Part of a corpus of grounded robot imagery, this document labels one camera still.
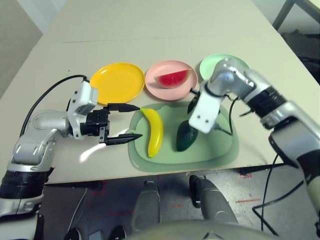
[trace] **light green tray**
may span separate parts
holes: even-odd
[[[156,103],[144,106],[157,110],[164,124],[164,136],[158,154],[149,158],[148,143],[150,126],[142,112],[137,111],[131,120],[127,133],[143,134],[128,144],[132,165],[143,172],[167,172],[205,169],[223,166],[234,161],[239,152],[237,132],[233,126],[233,137],[221,131],[212,130],[208,134],[199,132],[196,141],[186,151],[176,150],[177,130],[181,122],[187,120],[189,102]],[[228,112],[221,107],[217,118],[219,125],[229,131]]]

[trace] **avocado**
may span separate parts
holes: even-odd
[[[176,133],[176,150],[183,152],[187,150],[197,139],[198,130],[189,125],[188,120],[183,121]]]

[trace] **watermelon slice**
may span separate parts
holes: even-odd
[[[155,76],[155,81],[165,89],[174,89],[183,84],[191,74],[191,68],[161,76]]]

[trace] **toy banana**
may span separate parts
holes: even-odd
[[[152,108],[140,108],[140,110],[143,112],[150,124],[151,133],[148,146],[148,156],[149,158],[153,158],[158,153],[164,138],[164,123],[156,110]]]

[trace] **red tape mark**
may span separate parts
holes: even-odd
[[[117,211],[117,212],[108,212],[107,215],[109,217],[117,217],[117,216],[124,216],[124,215],[132,215],[133,211]]]
[[[102,186],[102,190],[101,191],[92,191],[91,195],[92,196],[101,196],[101,195],[105,195],[107,192],[107,180],[103,180],[102,181],[103,186]]]
[[[252,178],[252,177],[253,177],[252,174],[242,175],[242,174],[240,173],[240,178],[242,178],[242,179],[248,179],[248,178]]]
[[[241,204],[241,203],[257,202],[257,201],[261,201],[261,199],[254,198],[254,199],[248,199],[248,200],[239,200],[239,201],[236,201],[235,203]]]
[[[175,204],[175,205],[171,205],[172,208],[181,208],[182,204]]]

